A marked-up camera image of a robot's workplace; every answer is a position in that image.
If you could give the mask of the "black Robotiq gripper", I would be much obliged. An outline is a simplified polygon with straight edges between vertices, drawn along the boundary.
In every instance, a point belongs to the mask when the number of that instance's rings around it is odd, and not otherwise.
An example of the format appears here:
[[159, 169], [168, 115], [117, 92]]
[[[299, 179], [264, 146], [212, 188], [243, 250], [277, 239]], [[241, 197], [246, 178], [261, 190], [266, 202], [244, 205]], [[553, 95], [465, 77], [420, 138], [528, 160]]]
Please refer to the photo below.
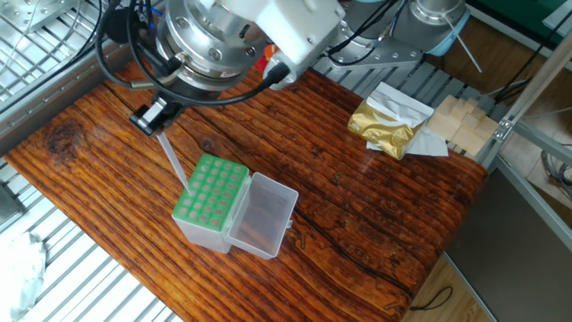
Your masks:
[[[203, 90], [187, 83], [174, 83], [167, 88], [175, 94], [189, 97], [194, 101], [208, 102], [208, 106], [222, 105], [222, 103], [217, 103], [220, 91]], [[141, 106], [130, 116], [129, 121], [145, 135], [156, 135], [170, 127], [181, 115], [185, 106], [195, 106], [195, 104], [157, 90], [152, 103], [149, 106]]]

